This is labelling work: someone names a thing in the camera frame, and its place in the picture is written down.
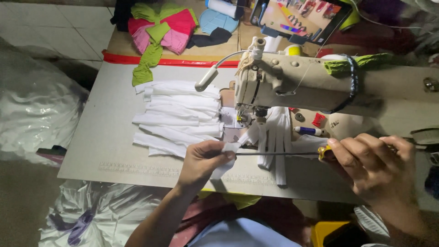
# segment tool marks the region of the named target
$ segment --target green fabric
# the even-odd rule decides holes
[[[163,46],[160,45],[160,41],[170,29],[166,22],[146,29],[150,35],[149,42],[151,44],[146,47],[145,52],[140,58],[139,65],[133,70],[133,87],[154,79],[149,67],[156,66],[160,61],[163,53]]]
[[[358,64],[358,68],[364,70],[378,69],[379,66],[383,64],[400,65],[400,62],[395,61],[393,59],[393,55],[388,53],[366,55],[356,58],[355,61]],[[347,60],[334,60],[324,62],[323,66],[325,67],[328,74],[334,75],[337,73],[349,72],[351,65]]]
[[[151,66],[156,66],[160,61],[163,53],[163,47],[160,45],[160,41],[163,36],[171,29],[169,25],[160,21],[166,17],[177,14],[178,12],[187,9],[177,4],[164,3],[164,4],[144,4],[136,3],[131,7],[131,13],[135,19],[145,19],[149,22],[154,22],[155,26],[146,29],[150,35],[150,45],[146,47],[145,52],[140,58],[139,65],[133,70],[133,87],[148,81],[153,80],[152,71],[149,69]],[[199,25],[197,17],[192,9],[189,9],[192,17],[194,18],[196,26]]]

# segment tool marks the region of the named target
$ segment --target tile wall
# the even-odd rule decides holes
[[[99,69],[114,30],[113,13],[107,7],[0,2],[0,37]]]

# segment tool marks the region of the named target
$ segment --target blue plastic lid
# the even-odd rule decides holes
[[[200,27],[203,33],[211,34],[217,27],[233,33],[238,27],[238,22],[227,15],[223,15],[215,10],[206,9],[200,16]]]

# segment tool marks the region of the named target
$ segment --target light blue shirt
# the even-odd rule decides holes
[[[209,225],[188,247],[301,247],[269,227],[239,218]]]

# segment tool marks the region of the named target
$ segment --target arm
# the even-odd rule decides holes
[[[328,144],[338,160],[331,165],[341,165],[354,193],[381,216],[395,247],[438,246],[438,234],[423,220],[417,204],[412,144],[397,136],[377,139],[368,134],[341,142],[329,139]]]
[[[125,247],[168,247],[187,207],[206,185],[213,170],[234,158],[221,153],[223,142],[205,141],[190,145],[176,186],[160,205],[131,234]]]

